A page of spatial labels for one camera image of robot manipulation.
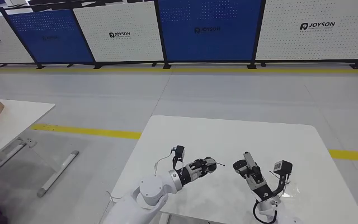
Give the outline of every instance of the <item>yellow stripe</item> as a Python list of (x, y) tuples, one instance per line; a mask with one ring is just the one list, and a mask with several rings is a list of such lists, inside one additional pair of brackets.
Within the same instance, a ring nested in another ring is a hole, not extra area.
[[(71, 134), (89, 134), (92, 136), (107, 136), (115, 138), (131, 138), (139, 139), (140, 132), (126, 132), (122, 130), (105, 130), (96, 128), (78, 128), (67, 127), (49, 124), (35, 124), (31, 127), (33, 130), (47, 130), (50, 132), (64, 132)], [(345, 150), (329, 150), (332, 158), (339, 158), (342, 160), (358, 160), (358, 151), (345, 151)]]
[(358, 69), (246, 69), (246, 68), (0, 68), (2, 72), (246, 72), (246, 73), (358, 73)]
[(105, 130), (105, 129), (95, 129), (95, 128), (77, 128), (77, 127), (67, 127), (67, 126), (58, 126), (58, 125), (48, 125), (48, 124), (35, 124), (31, 127), (33, 130), (47, 130), (50, 132), (64, 132), (71, 134), (89, 134), (92, 136), (108, 136), (115, 138), (131, 138), (139, 139), (140, 132), (125, 132), (121, 130)]
[(332, 158), (340, 158), (342, 160), (358, 160), (358, 151), (345, 150), (329, 150)]

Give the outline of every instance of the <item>table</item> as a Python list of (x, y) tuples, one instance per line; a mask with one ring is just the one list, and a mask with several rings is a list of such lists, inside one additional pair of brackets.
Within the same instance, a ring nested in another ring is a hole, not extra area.
[(78, 151), (73, 151), (70, 156), (60, 165), (57, 164), (49, 155), (36, 150), (35, 141), (27, 139), (26, 142), (21, 142), (18, 146), (13, 148), (8, 154), (4, 154), (4, 150), (9, 146), (16, 138), (18, 138), (28, 127), (36, 123), (43, 116), (45, 116), (52, 108), (54, 104), (46, 104), (40, 102), (26, 102), (17, 100), (1, 100), (5, 106), (4, 110), (0, 114), (0, 166), (8, 161), (13, 155), (16, 154), (26, 144), (30, 144), (30, 148), (37, 153), (46, 164), (48, 164), (55, 173), (44, 184), (44, 186), (38, 191), (37, 196), (42, 197), (51, 185), (56, 181), (64, 169), (70, 164), (70, 162), (78, 154)]
[[(210, 156), (226, 167), (218, 166), (214, 173), (170, 195), (161, 212), (227, 224), (258, 223), (252, 215), (254, 197), (232, 168), (249, 151), (271, 189), (278, 184), (269, 173), (274, 163), (287, 160), (293, 164), (291, 183), (281, 199), (305, 224), (356, 223), (358, 206), (310, 125), (153, 116), (112, 195), (120, 197), (142, 177), (153, 175), (154, 163), (178, 144), (185, 146), (185, 164)], [(172, 169), (171, 158), (159, 163), (157, 174)]]

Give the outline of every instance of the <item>black frame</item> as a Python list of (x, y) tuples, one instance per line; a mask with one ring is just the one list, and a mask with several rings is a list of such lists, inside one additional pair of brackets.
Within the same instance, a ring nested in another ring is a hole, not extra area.
[[(102, 2), (102, 1), (106, 1), (106, 0), (80, 0), (80, 1), (72, 1), (72, 0), (63, 0), (64, 2), (57, 2), (57, 3), (48, 3), (48, 4), (35, 4), (35, 5), (30, 5), (30, 6), (19, 6), (19, 7), (11, 7), (11, 8), (0, 8), (0, 12), (1, 14), (4, 16), (5, 20), (7, 21), (7, 23), (10, 25), (11, 29), (13, 30), (13, 32), (16, 34), (16, 36), (18, 37), (19, 41), (21, 42), (21, 44), (25, 47), (26, 51), (29, 53), (29, 55), (31, 56), (32, 60), (34, 60), (34, 63), (0, 63), (1, 66), (6, 66), (8, 64), (35, 64), (37, 65), (37, 69), (42, 69), (44, 68), (44, 64), (67, 64), (67, 67), (71, 67), (74, 64), (84, 64), (84, 65), (93, 65), (95, 66), (94, 69), (99, 69), (102, 66), (105, 65), (122, 65), (122, 64), (146, 64), (146, 63), (151, 63), (152, 67), (156, 66), (157, 63), (164, 63), (163, 69), (169, 69), (171, 67), (171, 65), (169, 63), (249, 63), (249, 65), (247, 65), (248, 69), (256, 69), (256, 65), (255, 63), (261, 63), (261, 66), (266, 66), (266, 63), (320, 63), (320, 62), (336, 62), (336, 63), (354, 63), (351, 64), (350, 66), (353, 69), (358, 69), (358, 59), (322, 59), (322, 60), (256, 60), (256, 54), (257, 54), (257, 48), (258, 48), (258, 42), (260, 39), (260, 33), (261, 33), (261, 27), (262, 27), (262, 21), (263, 21), (263, 16), (265, 13), (265, 6), (266, 6), (266, 0), (261, 0), (261, 5), (260, 5), (260, 13), (259, 13), (259, 18), (258, 18), (258, 24), (256, 27), (256, 36), (255, 36), (255, 42), (254, 42), (254, 49), (253, 49), (253, 53), (252, 53), (252, 58), (251, 60), (168, 60), (167, 59), (167, 53), (166, 53), (166, 47), (165, 47), (165, 39), (163, 36), (163, 27), (162, 27), (162, 21), (161, 21), (161, 16), (160, 16), (160, 11), (159, 11), (159, 2), (158, 0), (153, 0), (154, 2), (154, 7), (155, 7), (155, 11), (156, 11), (156, 17), (157, 17), (157, 22), (158, 22), (158, 30), (159, 30), (159, 36), (161, 39), (161, 45), (162, 45), (162, 53), (163, 53), (163, 60), (155, 60), (155, 61), (122, 61), (122, 62), (97, 62), (93, 56), (93, 53), (91, 51), (90, 46), (88, 45), (88, 42), (83, 34), (83, 31), (81, 29), (81, 26), (79, 25), (79, 22), (76, 18), (76, 15), (73, 12), (73, 5), (72, 3), (83, 3), (83, 2)], [(64, 6), (66, 6), (66, 8), (71, 10), (71, 14), (74, 17), (74, 20), (78, 26), (78, 29), (81, 33), (81, 36), (86, 44), (86, 47), (88, 49), (88, 51), (91, 54), (91, 58), (92, 58), (92, 62), (46, 62), (46, 63), (42, 63), (42, 62), (38, 62), (36, 60), (36, 58), (34, 57), (34, 55), (32, 54), (32, 52), (30, 52), (29, 48), (26, 46), (25, 42), (23, 41), (23, 39), (20, 37), (19, 33), (16, 31), (16, 29), (14, 28), (14, 25), (12, 24), (12, 22), (10, 21), (8, 14), (6, 13), (7, 10), (15, 10), (15, 9), (20, 9), (20, 8), (33, 8), (33, 7), (44, 7), (44, 6), (56, 6), (56, 5), (60, 5), (63, 4)]]

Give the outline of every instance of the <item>floor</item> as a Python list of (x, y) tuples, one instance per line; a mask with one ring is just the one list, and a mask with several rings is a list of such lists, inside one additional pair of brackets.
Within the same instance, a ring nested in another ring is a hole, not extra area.
[[(166, 71), (148, 65), (125, 67), (145, 71), (72, 68), (1, 68), (0, 99), (55, 103), (40, 123), (134, 132), (143, 131), (152, 115), (310, 124), (328, 149), (358, 151), (358, 72), (310, 70), (351, 70), (346, 64), (277, 64), (255, 72), (220, 64)], [(23, 135), (59, 162), (73, 150), (80, 154), (43, 198), (36, 192), (53, 172), (28, 147), (1, 167), (0, 208), (10, 223), (99, 223), (109, 205), (106, 191), (113, 189), (136, 140), (39, 130)], [(335, 163), (358, 201), (358, 161)]]

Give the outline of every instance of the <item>perforated board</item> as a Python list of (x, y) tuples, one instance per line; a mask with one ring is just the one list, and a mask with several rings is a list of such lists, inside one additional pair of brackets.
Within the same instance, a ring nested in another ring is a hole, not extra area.
[(168, 60), (251, 60), (261, 0), (159, 0)]
[(98, 62), (163, 60), (153, 2), (74, 9)]
[(9, 18), (38, 62), (93, 61), (70, 10), (22, 13)]
[(357, 0), (266, 1), (257, 60), (357, 58)]
[(4, 17), (0, 17), (0, 63), (33, 63)]

